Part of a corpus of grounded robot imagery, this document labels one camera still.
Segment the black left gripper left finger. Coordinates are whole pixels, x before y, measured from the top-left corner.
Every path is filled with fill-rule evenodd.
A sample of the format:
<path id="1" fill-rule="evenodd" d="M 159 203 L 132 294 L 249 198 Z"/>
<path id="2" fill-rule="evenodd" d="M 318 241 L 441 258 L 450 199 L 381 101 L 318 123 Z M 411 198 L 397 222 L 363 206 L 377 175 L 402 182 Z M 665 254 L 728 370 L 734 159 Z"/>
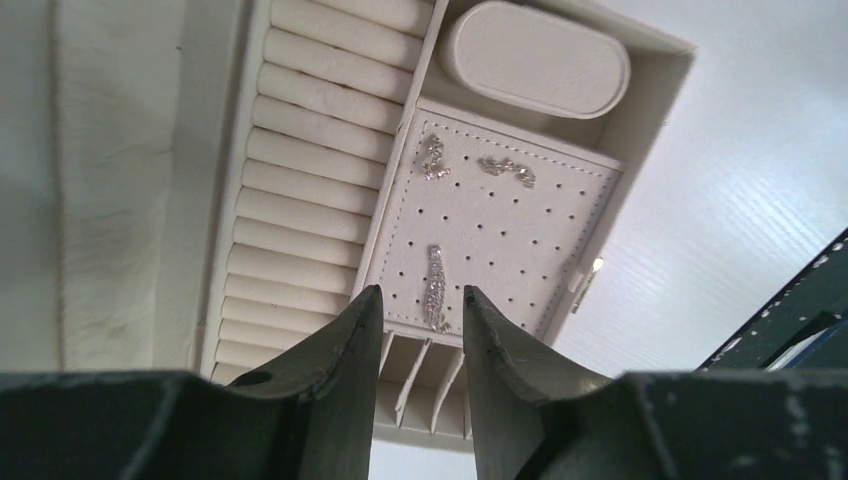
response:
<path id="1" fill-rule="evenodd" d="M 226 386 L 187 371 L 5 373 L 5 479 L 365 479 L 383 296 Z"/>

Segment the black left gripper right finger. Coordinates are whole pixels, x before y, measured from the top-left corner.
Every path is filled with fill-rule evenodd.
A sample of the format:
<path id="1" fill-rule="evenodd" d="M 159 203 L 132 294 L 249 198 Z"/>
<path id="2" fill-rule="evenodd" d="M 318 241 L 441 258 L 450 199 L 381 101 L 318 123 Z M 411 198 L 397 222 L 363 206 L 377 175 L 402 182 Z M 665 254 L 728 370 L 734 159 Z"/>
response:
<path id="1" fill-rule="evenodd" d="M 608 379 L 463 298 L 481 479 L 843 479 L 842 370 L 637 372 Z"/>

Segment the small silver stud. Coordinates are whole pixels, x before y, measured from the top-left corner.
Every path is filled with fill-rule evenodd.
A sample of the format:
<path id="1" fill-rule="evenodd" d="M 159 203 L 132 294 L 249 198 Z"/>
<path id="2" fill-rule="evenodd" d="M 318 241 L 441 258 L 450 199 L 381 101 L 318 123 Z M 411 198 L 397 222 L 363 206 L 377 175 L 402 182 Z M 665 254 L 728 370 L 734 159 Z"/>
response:
<path id="1" fill-rule="evenodd" d="M 479 158 L 477 165 L 485 174 L 490 176 L 512 176 L 526 189 L 534 189 L 536 186 L 536 175 L 534 171 L 529 166 L 516 163 L 509 158 L 500 160 L 494 157 Z"/>

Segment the pink jewelry box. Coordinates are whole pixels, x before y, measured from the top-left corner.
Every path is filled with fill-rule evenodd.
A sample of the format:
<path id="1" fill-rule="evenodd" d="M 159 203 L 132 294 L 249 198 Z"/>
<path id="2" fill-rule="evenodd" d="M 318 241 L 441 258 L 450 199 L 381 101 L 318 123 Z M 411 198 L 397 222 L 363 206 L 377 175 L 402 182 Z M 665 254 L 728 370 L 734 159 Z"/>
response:
<path id="1" fill-rule="evenodd" d="M 3 2 L 2 369 L 227 384 L 379 283 L 376 437 L 470 451 L 463 286 L 543 342 L 572 328 L 696 51 L 593 1 L 508 1 L 628 52 L 612 110 L 550 116 L 443 68 L 481 2 Z M 428 181 L 431 134 L 451 173 Z"/>

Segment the small silver earring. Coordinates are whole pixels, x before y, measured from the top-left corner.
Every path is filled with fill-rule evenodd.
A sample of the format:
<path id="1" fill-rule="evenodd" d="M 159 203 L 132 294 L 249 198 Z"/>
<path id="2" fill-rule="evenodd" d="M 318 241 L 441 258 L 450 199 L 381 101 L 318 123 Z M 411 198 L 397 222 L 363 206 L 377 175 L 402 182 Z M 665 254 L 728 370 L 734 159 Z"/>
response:
<path id="1" fill-rule="evenodd" d="M 445 161 L 445 143 L 439 136 L 431 134 L 425 146 L 425 159 L 422 161 L 424 178 L 432 181 L 447 177 L 451 170 Z"/>

